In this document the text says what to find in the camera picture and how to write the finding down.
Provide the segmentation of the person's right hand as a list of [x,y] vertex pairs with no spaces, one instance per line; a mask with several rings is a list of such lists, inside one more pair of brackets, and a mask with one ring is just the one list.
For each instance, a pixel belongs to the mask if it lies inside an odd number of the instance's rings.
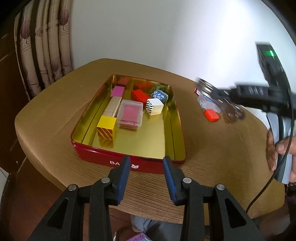
[[[276,169],[276,160],[278,159],[278,155],[284,155],[288,146],[289,138],[285,138],[284,140],[279,141],[276,145],[273,142],[273,134],[271,130],[267,132],[267,142],[266,142],[266,160],[268,164],[268,168],[270,171],[275,171]],[[292,142],[290,145],[290,149],[288,151],[289,154],[293,155],[292,158],[292,170],[290,172],[290,182],[295,183],[296,181],[296,163],[295,163],[295,137],[292,138]]]

